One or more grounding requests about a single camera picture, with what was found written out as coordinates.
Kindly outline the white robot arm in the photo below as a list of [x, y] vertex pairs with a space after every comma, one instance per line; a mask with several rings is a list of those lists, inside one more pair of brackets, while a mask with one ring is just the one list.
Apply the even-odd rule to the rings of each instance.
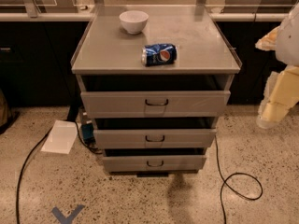
[[270, 74], [258, 109], [257, 125], [269, 129], [279, 124], [299, 102], [299, 4], [292, 8], [280, 26], [259, 39], [255, 47], [273, 50], [276, 59], [286, 64], [280, 73]]

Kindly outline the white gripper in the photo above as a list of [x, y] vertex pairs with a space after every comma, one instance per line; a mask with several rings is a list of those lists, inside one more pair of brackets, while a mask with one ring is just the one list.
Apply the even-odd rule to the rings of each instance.
[[[256, 49], [276, 49], [278, 27], [255, 44]], [[288, 65], [280, 73], [272, 72], [267, 79], [257, 116], [257, 125], [270, 129], [278, 125], [299, 102], [299, 67]]]

